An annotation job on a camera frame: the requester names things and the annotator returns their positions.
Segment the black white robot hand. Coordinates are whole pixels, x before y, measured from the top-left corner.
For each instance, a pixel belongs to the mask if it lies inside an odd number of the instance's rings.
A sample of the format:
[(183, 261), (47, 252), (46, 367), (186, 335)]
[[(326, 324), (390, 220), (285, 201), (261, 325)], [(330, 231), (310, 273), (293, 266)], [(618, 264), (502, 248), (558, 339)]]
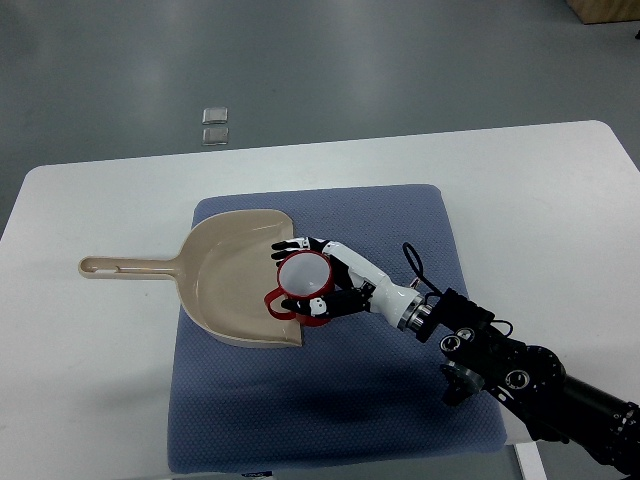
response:
[(272, 245), (277, 274), (288, 274), (307, 289), (298, 294), (280, 280), (274, 292), (281, 296), (278, 319), (296, 319), (321, 326), (338, 317), (361, 312), (384, 316), (400, 330), (418, 330), (431, 313), (427, 297), (416, 289), (395, 284), (369, 260), (330, 240), (298, 237)]

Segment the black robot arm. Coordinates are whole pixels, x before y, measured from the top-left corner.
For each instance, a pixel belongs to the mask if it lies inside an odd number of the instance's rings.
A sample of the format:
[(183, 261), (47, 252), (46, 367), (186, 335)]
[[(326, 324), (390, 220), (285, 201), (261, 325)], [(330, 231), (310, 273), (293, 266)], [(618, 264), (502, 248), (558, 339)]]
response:
[(419, 297), (407, 326), (426, 342), (443, 326), (442, 400), (458, 406), (485, 391), (516, 416), (534, 440), (575, 442), (628, 479), (639, 476), (639, 406), (567, 374), (551, 350), (510, 338), (494, 314), (452, 289)]

